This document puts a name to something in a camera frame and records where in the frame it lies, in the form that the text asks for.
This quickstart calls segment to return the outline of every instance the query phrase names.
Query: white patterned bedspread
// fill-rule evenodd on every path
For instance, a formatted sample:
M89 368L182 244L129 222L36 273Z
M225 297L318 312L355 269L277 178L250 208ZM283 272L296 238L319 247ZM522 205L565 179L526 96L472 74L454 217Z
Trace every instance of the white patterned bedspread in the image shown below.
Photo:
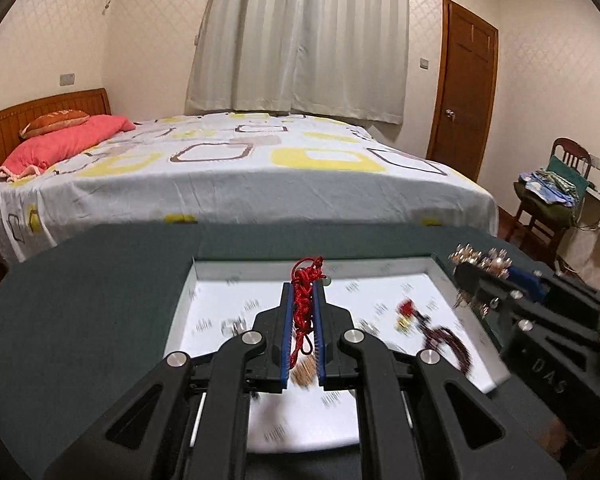
M94 225L140 221L498 227L493 197L454 170L311 116L145 122L42 176L0 182L0 256L8 264Z

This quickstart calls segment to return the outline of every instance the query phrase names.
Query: wooden headboard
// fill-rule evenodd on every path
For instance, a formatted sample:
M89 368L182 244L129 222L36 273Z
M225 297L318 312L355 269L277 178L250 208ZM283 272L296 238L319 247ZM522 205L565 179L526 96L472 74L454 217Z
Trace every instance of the wooden headboard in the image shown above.
M44 97L5 108L0 111L0 166L20 144L21 129L40 115L68 109L82 110L89 115L111 115L104 88Z

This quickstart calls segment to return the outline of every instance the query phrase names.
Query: curtain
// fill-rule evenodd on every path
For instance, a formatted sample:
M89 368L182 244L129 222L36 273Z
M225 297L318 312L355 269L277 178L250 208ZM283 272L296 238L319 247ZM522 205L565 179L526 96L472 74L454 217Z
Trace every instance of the curtain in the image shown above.
M210 0L186 113L298 110L401 123L409 0Z

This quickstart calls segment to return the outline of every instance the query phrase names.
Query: green tablecloth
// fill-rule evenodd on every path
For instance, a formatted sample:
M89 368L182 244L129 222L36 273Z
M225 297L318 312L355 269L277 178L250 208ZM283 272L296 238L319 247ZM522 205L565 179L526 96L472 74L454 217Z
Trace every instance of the green tablecloth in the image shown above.
M14 266L0 284L0 438L30 478L42 478L47 465L162 358L192 257L436 253L446 262L459 243L482 251L506 248L515 265L549 271L473 228L307 223L93 228ZM531 433L541 433L552 418L516 378L495 397ZM332 478L334 471L347 471L340 464L344 460L359 472L347 458L351 453L296 456L294 463L302 465L295 468L308 478ZM274 478L276 460L283 468L290 464L250 457L248 478Z

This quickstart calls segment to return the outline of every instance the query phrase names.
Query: wall socket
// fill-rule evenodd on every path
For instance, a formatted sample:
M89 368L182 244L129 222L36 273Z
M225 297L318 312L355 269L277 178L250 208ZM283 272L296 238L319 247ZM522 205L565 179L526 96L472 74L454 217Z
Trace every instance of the wall socket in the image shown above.
M75 74L60 74L60 86L69 86L75 83Z
M597 170L600 170L600 158L595 155L591 155L591 165Z

